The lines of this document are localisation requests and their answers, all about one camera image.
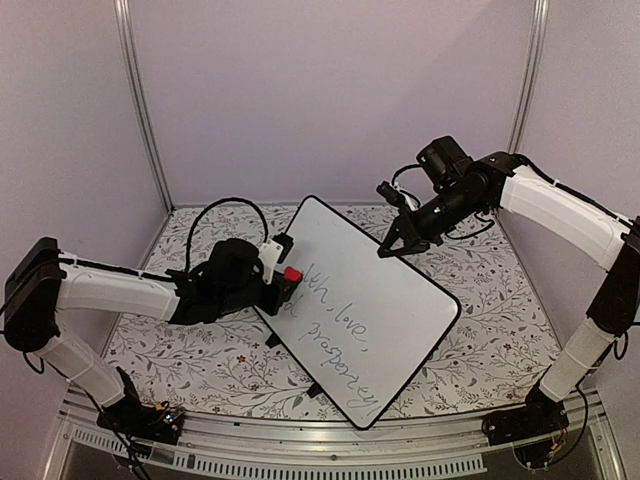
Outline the white whiteboard black frame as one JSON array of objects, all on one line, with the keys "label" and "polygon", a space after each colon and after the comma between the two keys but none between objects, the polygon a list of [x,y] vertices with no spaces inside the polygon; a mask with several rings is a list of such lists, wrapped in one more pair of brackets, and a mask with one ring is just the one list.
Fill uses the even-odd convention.
[{"label": "white whiteboard black frame", "polygon": [[320,198],[302,200],[286,232],[302,279],[279,313],[260,315],[336,409],[370,429],[461,314],[459,300]]}]

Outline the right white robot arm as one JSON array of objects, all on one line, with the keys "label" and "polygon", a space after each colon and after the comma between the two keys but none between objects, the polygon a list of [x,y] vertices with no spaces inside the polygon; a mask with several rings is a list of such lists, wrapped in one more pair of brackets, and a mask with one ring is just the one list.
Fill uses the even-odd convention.
[{"label": "right white robot arm", "polygon": [[419,204],[395,180],[376,191],[397,215],[378,249],[381,258],[423,253],[468,217],[492,210],[520,215],[572,244],[606,277],[557,360],[527,396],[517,427],[537,436],[559,404],[634,325],[639,309],[639,223],[624,218],[544,174],[526,156],[498,151],[479,160],[450,136],[416,156],[435,197]]}]

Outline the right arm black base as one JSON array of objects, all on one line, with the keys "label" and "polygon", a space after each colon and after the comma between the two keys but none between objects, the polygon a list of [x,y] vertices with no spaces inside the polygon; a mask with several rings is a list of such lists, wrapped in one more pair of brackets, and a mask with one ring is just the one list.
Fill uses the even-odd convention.
[{"label": "right arm black base", "polygon": [[485,415],[481,429],[491,446],[527,440],[514,455],[522,466],[537,470],[552,464],[568,427],[564,404],[549,399],[536,383],[522,406]]}]

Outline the red whiteboard eraser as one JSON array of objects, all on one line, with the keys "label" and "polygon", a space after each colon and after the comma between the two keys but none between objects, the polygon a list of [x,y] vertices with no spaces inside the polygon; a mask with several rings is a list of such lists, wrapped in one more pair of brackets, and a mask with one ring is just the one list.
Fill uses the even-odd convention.
[{"label": "red whiteboard eraser", "polygon": [[296,288],[302,281],[303,274],[293,267],[286,267],[283,273],[283,282],[287,288]]}]

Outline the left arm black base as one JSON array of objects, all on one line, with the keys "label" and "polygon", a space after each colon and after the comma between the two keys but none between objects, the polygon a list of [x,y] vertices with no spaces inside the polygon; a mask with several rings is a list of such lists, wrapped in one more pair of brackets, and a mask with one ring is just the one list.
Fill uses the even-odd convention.
[{"label": "left arm black base", "polygon": [[97,425],[130,437],[176,445],[182,434],[185,409],[171,406],[168,401],[144,405],[130,377],[120,367],[116,371],[124,384],[124,397],[101,408]]}]

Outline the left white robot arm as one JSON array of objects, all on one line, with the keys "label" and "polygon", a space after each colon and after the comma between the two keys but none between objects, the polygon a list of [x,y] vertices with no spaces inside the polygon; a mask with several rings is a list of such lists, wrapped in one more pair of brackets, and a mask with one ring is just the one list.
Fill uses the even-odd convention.
[{"label": "left white robot arm", "polygon": [[125,377],[56,316],[63,310],[133,314],[191,326],[256,307],[276,315],[302,281],[282,265],[289,236],[261,246],[228,239],[191,270],[154,274],[101,264],[61,251],[43,237],[5,282],[3,335],[13,349],[32,353],[59,370],[108,410],[128,434],[148,426],[148,412],[132,398]]}]

